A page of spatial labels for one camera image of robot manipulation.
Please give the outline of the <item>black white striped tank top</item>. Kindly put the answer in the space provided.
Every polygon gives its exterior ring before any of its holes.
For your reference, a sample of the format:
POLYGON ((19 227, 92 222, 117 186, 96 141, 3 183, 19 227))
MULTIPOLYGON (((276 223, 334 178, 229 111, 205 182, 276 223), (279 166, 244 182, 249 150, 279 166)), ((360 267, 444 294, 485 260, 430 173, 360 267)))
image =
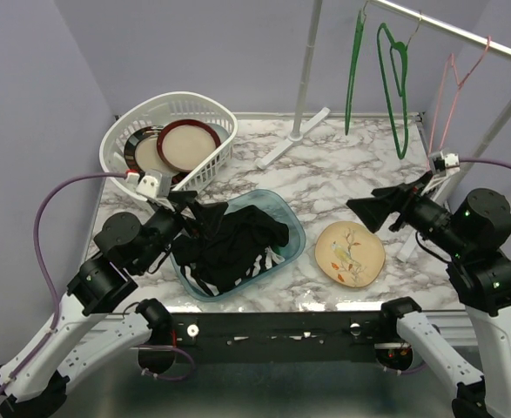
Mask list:
POLYGON ((178 278, 188 291, 199 300, 219 300, 240 291, 269 274, 276 273, 286 264, 286 259, 267 247, 253 259, 244 272, 235 273, 228 267, 222 272, 215 268, 202 270, 198 264, 175 265, 178 278))

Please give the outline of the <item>green hanger with striped top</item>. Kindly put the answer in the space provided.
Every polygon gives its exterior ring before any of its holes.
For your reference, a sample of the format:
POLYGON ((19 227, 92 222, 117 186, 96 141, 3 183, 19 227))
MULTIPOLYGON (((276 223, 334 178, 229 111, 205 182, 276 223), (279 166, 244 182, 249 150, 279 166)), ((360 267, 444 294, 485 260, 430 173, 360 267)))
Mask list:
POLYGON ((394 150, 399 160, 406 157, 410 141, 407 81, 412 37, 407 41, 399 40, 388 24, 383 22, 379 25, 375 38, 387 116, 394 150))

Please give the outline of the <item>green hanger with black top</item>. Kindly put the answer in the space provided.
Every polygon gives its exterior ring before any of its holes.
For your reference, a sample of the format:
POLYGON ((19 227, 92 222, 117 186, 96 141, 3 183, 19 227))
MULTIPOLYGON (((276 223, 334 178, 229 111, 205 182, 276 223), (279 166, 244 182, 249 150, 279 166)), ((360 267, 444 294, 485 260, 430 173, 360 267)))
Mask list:
POLYGON ((350 131, 353 113, 353 94, 357 77, 357 68, 360 60, 360 49, 363 42, 363 36, 366 25, 366 4, 367 2, 364 2, 364 5, 358 11, 353 35, 350 69, 348 73, 348 81, 346 88, 345 123, 344 123, 344 132, 346 135, 350 131))

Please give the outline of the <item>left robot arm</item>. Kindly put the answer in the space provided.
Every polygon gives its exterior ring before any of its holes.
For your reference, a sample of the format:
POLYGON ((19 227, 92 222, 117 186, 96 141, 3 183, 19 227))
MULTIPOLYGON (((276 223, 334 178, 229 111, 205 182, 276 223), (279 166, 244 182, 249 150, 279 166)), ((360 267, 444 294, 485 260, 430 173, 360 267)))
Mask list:
POLYGON ((50 417, 85 376, 137 346, 173 349, 173 318, 155 298, 141 300, 101 334, 85 337, 138 289, 135 279, 171 253, 181 233, 216 233, 226 202, 203 205, 195 192, 173 192, 142 222, 117 212, 103 224, 97 251, 79 267, 46 324, 11 361, 0 366, 0 415, 50 417))

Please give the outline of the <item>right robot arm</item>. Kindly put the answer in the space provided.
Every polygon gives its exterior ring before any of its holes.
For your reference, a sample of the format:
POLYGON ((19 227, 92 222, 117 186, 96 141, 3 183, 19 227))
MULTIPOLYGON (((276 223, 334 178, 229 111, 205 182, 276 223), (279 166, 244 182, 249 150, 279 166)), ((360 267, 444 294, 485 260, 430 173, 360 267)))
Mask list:
POLYGON ((454 416, 511 417, 511 260, 501 250, 511 234, 510 205, 477 188, 449 212, 425 195, 430 178, 378 188, 346 205, 372 233, 397 213, 390 231, 411 226, 449 256, 449 282, 471 321, 482 368, 470 366, 410 297, 382 304, 378 333, 401 338, 421 357, 451 394, 454 416))

